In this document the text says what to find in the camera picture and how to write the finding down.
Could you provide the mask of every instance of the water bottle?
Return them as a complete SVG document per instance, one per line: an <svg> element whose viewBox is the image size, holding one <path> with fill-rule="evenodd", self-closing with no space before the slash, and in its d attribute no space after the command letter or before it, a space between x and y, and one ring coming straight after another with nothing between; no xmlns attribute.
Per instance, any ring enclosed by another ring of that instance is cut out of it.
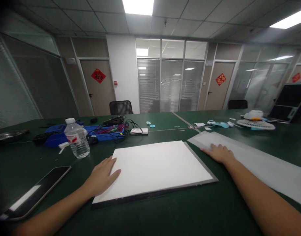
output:
<svg viewBox="0 0 301 236"><path fill-rule="evenodd" d="M89 152L89 144L84 134L84 129L75 122L74 118L69 118L65 120L67 126L64 133L67 137L68 143L72 148L73 154L77 158L86 157Z"/></svg>

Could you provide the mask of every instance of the chair backrest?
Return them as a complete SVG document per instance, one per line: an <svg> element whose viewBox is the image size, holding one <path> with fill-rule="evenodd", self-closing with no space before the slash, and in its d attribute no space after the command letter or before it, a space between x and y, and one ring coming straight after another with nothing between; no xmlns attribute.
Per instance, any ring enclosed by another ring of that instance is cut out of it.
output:
<svg viewBox="0 0 301 236"><path fill-rule="evenodd" d="M133 114L132 104L128 100L110 102L109 107L111 115Z"/></svg>
<svg viewBox="0 0 301 236"><path fill-rule="evenodd" d="M247 109L248 102L246 100L230 100L228 109Z"/></svg>

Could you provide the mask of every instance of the white power bank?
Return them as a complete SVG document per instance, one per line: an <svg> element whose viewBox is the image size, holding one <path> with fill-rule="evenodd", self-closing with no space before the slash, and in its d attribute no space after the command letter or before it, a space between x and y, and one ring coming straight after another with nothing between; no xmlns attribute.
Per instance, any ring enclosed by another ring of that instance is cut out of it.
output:
<svg viewBox="0 0 301 236"><path fill-rule="evenodd" d="M147 128L142 128L142 129L131 129L131 134L148 134L148 129Z"/></svg>

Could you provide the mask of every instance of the smartphone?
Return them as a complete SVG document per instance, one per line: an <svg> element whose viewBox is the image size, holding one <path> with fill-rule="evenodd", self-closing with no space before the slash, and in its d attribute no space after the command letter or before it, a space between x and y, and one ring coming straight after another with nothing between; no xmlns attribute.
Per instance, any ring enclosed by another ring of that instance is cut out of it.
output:
<svg viewBox="0 0 301 236"><path fill-rule="evenodd" d="M57 183L69 172L71 166L56 167L25 193L1 216L0 221L16 221L25 218L44 199Z"/></svg>

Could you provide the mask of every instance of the ceiling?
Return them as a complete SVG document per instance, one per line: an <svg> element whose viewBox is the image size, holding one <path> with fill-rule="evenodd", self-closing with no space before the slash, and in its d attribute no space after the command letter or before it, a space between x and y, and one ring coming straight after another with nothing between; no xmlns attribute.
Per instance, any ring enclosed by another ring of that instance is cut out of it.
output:
<svg viewBox="0 0 301 236"><path fill-rule="evenodd" d="M125 14L122 0L18 0L14 9L55 35L107 33L301 46L301 23L270 25L301 10L301 0L155 0L152 16Z"/></svg>

